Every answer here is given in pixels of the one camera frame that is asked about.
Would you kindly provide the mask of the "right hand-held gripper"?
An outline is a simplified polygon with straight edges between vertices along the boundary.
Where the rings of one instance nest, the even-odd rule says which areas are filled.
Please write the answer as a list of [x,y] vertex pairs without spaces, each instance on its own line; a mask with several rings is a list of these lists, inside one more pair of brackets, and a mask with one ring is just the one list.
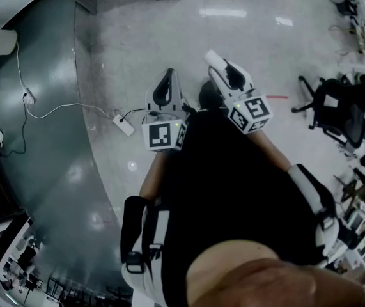
[[[242,134],[261,130],[272,119],[267,96],[254,89],[250,74],[243,68],[227,59],[223,61],[224,68],[209,66],[208,75],[224,99],[228,119]],[[232,91],[240,93],[234,97]]]

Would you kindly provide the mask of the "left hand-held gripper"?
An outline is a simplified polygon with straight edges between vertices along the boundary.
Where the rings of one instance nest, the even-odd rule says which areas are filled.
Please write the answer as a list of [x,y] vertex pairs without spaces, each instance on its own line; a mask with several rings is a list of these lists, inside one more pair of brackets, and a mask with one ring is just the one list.
[[[160,111],[172,104],[176,114]],[[145,96],[147,111],[142,122],[144,144],[153,152],[180,151],[187,133],[189,112],[182,110],[182,93],[178,73],[168,68],[159,75],[159,80],[150,87]]]

